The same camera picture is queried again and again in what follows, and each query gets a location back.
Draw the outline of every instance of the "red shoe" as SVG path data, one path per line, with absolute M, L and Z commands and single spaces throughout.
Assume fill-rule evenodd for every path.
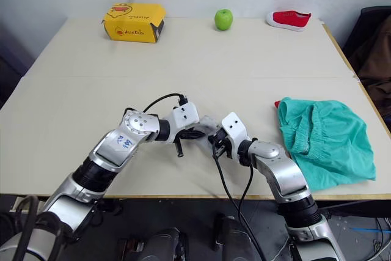
M 299 13 L 294 10 L 286 12 L 270 12 L 266 16 L 269 25 L 277 28 L 288 29 L 292 31 L 304 31 L 311 13 Z

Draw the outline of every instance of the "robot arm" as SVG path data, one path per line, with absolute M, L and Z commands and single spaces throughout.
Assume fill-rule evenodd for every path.
M 266 177 L 278 204 L 278 213 L 285 218 L 293 241 L 290 250 L 294 260 L 345 261 L 299 166 L 286 156 L 281 145 L 255 138 L 250 140 L 246 127 L 234 112 L 222 120 L 221 128 L 208 139 L 219 148 L 218 156 L 227 152 L 228 157 L 244 166 L 251 164 Z
M 68 175 L 46 201 L 40 215 L 46 215 L 46 218 L 58 217 L 67 236 L 78 238 L 79 233 L 88 225 L 96 203 L 105 195 L 115 176 L 142 143 L 174 142 L 181 149 L 178 134 L 183 134 L 198 122 L 195 105 L 183 96 L 180 97 L 179 107 L 174 108 L 163 119 L 127 109 L 120 125 L 108 132 L 83 164 Z M 22 233 L 16 234 L 0 247 L 1 260 L 15 259 L 13 256 L 21 236 Z M 31 233 L 24 260 L 55 260 L 50 255 L 56 240 L 58 238 L 52 227 L 36 226 Z

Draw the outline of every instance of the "cardboard box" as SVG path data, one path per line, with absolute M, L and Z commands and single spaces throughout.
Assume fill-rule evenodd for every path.
M 102 23 L 113 40 L 156 43 L 165 15 L 159 4 L 115 3 Z

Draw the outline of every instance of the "teal cloth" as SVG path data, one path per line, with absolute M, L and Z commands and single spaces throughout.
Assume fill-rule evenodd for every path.
M 285 147 L 312 191 L 376 179 L 367 125 L 346 105 L 284 98 L 277 112 Z

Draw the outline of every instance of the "green apple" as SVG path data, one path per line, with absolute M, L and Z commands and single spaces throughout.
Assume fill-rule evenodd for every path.
M 228 30 L 232 24 L 233 15 L 229 9 L 221 9 L 214 16 L 214 23 L 219 30 Z

